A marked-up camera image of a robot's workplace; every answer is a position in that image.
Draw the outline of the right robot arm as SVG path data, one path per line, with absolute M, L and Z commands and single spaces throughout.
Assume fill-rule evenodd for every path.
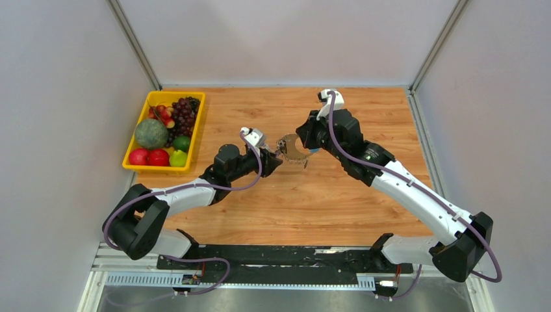
M 349 176 L 390 196 L 431 230 L 429 237 L 383 234 L 373 245 L 374 268 L 384 272 L 395 264 L 429 265 L 451 280 L 464 282 L 470 274 L 483 277 L 474 269 L 488 255 L 496 277 L 485 276 L 485 280 L 502 280 L 502 269 L 489 246 L 492 218 L 483 212 L 470 214 L 427 187 L 392 153 L 364 139 L 359 121 L 348 110 L 326 117 L 313 110 L 296 134 L 304 148 L 327 151 Z

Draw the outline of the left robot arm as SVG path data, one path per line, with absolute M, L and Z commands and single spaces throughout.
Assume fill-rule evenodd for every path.
M 148 254 L 171 256 L 183 269 L 199 259 L 197 242 L 183 230 L 164 228 L 167 218 L 187 210 L 222 201 L 236 188 L 232 183 L 255 173 L 268 177 L 283 161 L 265 148 L 247 148 L 240 154 L 236 145 L 218 150 L 213 163 L 197 179 L 172 188 L 133 185 L 102 226 L 105 242 L 132 260 Z

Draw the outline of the silver crescent key organizer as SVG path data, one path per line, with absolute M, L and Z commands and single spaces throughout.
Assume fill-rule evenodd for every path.
M 306 168 L 309 158 L 317 153 L 319 149 L 305 149 L 299 136 L 295 133 L 283 135 L 276 141 L 276 155 L 290 164 L 301 165 Z

